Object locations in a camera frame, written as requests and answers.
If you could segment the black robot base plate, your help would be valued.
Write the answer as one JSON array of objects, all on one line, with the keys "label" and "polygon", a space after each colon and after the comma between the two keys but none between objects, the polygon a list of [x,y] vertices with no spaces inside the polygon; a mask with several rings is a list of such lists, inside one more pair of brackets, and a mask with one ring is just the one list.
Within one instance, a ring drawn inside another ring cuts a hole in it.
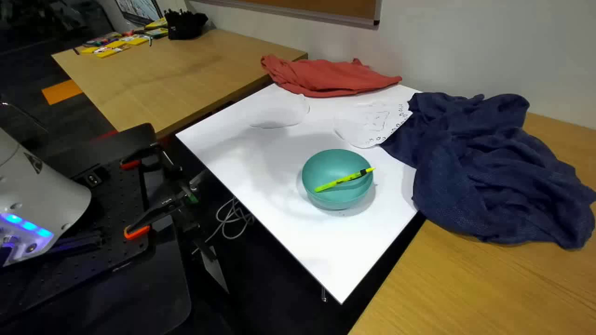
[{"label": "black robot base plate", "polygon": [[158,202],[161,169],[119,167],[156,146],[152,128],[133,126],[87,141],[48,163],[87,185],[91,204],[48,254],[1,271],[1,329],[113,327],[163,331],[189,312],[189,293],[171,215],[124,239],[122,228]]}]

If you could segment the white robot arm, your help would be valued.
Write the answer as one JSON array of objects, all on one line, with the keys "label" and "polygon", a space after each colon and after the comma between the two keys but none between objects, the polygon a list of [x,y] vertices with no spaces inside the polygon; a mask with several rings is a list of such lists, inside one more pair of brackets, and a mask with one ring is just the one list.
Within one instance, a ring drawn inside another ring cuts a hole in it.
[{"label": "white robot arm", "polygon": [[91,191],[63,176],[0,128],[0,265],[44,254],[91,202]]}]

